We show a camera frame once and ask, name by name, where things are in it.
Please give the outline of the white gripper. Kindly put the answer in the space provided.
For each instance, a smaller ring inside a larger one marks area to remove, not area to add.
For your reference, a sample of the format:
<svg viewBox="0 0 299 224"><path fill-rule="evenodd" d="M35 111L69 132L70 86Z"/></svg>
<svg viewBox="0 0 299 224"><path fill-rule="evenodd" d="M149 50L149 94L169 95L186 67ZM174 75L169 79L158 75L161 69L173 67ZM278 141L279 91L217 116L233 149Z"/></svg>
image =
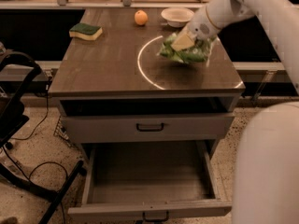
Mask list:
<svg viewBox="0 0 299 224"><path fill-rule="evenodd" d="M194 45L196 38L206 40L221 31L210 12L210 5L205 5L194 13L187 24L187 29L190 33L179 33L171 44L173 50L188 49Z"/></svg>

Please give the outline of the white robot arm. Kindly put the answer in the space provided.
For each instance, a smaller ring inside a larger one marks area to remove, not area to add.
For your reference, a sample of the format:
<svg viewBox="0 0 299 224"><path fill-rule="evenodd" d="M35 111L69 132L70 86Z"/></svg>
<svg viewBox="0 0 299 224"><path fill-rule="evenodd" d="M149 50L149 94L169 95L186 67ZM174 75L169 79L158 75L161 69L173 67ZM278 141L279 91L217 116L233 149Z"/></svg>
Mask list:
<svg viewBox="0 0 299 224"><path fill-rule="evenodd" d="M299 9L289 0L211 0L195 12L172 48L190 48L252 16L298 86ZM299 224L298 102L269 106L244 129L235 161L232 224Z"/></svg>

